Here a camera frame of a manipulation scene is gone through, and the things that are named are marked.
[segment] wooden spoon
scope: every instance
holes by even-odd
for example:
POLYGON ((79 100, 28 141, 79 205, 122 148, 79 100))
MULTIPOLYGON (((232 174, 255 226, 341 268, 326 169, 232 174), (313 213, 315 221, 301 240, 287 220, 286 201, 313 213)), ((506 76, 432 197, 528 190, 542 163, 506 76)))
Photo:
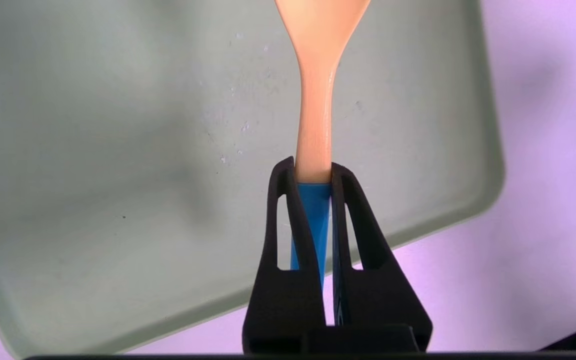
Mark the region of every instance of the wooden spoon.
POLYGON ((329 183, 335 73, 370 0, 275 0, 275 3, 297 54, 301 74, 297 182, 329 183))

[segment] purple background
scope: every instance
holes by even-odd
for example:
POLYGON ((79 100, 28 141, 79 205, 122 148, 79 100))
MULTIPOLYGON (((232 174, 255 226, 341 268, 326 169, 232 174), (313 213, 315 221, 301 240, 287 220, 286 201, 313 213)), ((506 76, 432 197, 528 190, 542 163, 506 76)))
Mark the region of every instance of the purple background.
MULTIPOLYGON (((483 5, 505 187, 483 216, 395 251, 432 351, 528 351, 576 331, 576 0, 483 5)), ((325 295, 330 314, 330 278, 325 295)), ((243 315, 133 353, 240 353, 243 315)))

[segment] plastic tray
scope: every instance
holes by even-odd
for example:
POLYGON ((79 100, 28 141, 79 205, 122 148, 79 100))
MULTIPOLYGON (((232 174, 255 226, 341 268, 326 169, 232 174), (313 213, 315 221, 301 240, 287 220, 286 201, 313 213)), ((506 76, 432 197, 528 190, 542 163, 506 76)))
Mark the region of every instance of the plastic tray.
MULTIPOLYGON (((393 247, 498 196, 489 82, 477 2, 373 0, 338 69, 333 158, 393 247)), ((243 306, 299 107, 272 1, 0 1, 10 353, 125 351, 243 306)))

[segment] blue plastic handle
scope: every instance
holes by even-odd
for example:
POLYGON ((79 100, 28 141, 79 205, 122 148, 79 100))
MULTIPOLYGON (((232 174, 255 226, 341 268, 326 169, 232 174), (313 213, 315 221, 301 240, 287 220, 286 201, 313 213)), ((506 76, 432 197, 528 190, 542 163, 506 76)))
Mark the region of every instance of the blue plastic handle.
MULTIPOLYGON (((317 263, 321 287, 324 286, 324 273, 326 270, 326 249, 328 246, 328 224, 330 216, 330 184, 297 184, 299 196, 306 210, 308 225, 315 244, 317 263)), ((299 262, 295 251, 295 242, 292 242, 290 253, 290 269, 298 270, 299 262)))

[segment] tray surface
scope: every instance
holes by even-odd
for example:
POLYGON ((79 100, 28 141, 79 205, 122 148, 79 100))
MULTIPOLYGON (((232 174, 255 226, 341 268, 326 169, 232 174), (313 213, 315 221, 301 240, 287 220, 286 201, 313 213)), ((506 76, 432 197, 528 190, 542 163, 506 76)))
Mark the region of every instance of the tray surface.
MULTIPOLYGON (((244 305, 299 81, 272 1, 0 0, 8 350, 115 353, 244 305)), ((489 81, 476 2, 372 0, 336 75, 333 160, 391 246, 496 199, 489 81)))

